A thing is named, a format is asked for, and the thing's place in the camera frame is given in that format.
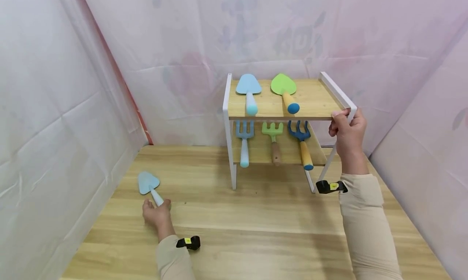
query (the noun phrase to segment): wooden shelf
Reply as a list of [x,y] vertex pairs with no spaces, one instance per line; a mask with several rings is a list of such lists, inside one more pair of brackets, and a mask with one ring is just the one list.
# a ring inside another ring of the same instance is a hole
[[[282,164],[302,164],[301,149],[299,148],[298,139],[291,136],[287,129],[287,122],[283,122],[284,130],[281,135],[276,136],[281,151]],[[317,137],[314,134],[310,124],[308,125],[311,137],[306,140],[307,146],[312,158],[314,166],[324,166],[327,158],[323,153]],[[247,140],[249,144],[249,162],[260,164],[271,164],[271,138],[268,135],[262,134],[262,122],[254,123],[254,136]],[[235,135],[235,123],[232,132],[232,148],[233,160],[235,164],[239,164],[241,160],[241,143],[242,139],[237,138]]]
[[248,116],[245,112],[245,95],[235,92],[238,82],[238,80],[231,81],[227,107],[229,119],[331,120],[333,111],[339,111],[344,108],[321,80],[298,79],[294,80],[297,90],[293,94],[293,98],[301,106],[301,110],[296,114],[290,114],[284,106],[283,98],[271,92],[271,80],[258,80],[262,86],[262,92],[253,96],[258,106],[258,113],[255,117],[252,117]]

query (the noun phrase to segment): yellow label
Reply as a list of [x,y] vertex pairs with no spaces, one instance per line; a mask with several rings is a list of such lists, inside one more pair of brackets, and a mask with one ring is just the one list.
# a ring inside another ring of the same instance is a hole
[[330,184],[330,190],[332,190],[332,191],[338,190],[339,187],[340,187],[340,185],[338,184],[338,182],[332,182]]

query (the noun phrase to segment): hand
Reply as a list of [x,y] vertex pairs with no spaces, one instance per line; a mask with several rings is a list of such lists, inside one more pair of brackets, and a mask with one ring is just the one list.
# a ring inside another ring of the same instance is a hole
[[154,207],[153,202],[146,199],[143,203],[143,218],[145,222],[153,225],[155,228],[161,228],[167,224],[172,225],[170,214],[170,200],[164,200],[164,203],[159,207]]
[[367,121],[358,108],[351,123],[348,115],[351,109],[333,112],[329,135],[336,136],[336,151],[342,161],[342,172],[348,174],[367,174],[367,160],[362,150]]

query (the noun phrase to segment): white backdrop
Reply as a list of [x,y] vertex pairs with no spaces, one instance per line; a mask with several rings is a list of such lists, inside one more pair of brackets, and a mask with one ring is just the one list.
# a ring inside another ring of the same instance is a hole
[[468,19],[461,40],[372,154],[454,280],[468,275]]
[[145,136],[84,0],[0,0],[0,278],[61,276]]
[[[326,71],[370,154],[440,64],[465,0],[86,0],[155,144],[224,144],[225,76]],[[327,123],[314,123],[330,144]]]

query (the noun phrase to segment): rake handle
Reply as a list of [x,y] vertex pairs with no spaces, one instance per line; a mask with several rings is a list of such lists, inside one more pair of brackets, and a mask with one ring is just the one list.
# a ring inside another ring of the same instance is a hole
[[304,166],[305,170],[314,169],[314,164],[312,164],[312,158],[310,157],[309,149],[307,148],[306,142],[301,141],[300,145],[301,145],[302,166]]
[[280,145],[277,142],[271,142],[271,162],[278,166],[281,164]]
[[249,166],[249,146],[247,139],[242,139],[242,147],[240,148],[240,167],[246,168]]

